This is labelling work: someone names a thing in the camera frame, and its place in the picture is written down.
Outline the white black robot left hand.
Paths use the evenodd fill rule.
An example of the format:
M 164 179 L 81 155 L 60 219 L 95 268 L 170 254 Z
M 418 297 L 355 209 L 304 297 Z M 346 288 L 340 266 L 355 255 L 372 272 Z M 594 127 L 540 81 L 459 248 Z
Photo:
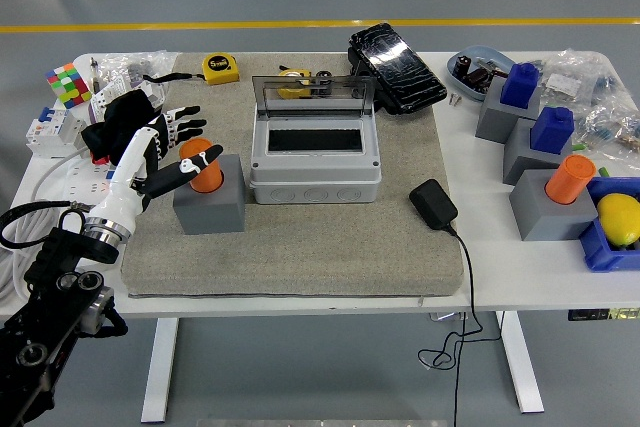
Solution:
M 83 234 L 117 246 L 135 232 L 136 217 L 154 198 L 194 180 L 221 155 L 220 145 L 202 147 L 185 160 L 160 168 L 159 161 L 178 144 L 203 132 L 206 121 L 197 119 L 198 106 L 157 115 L 133 134 L 113 174 L 106 197 L 94 206 Z

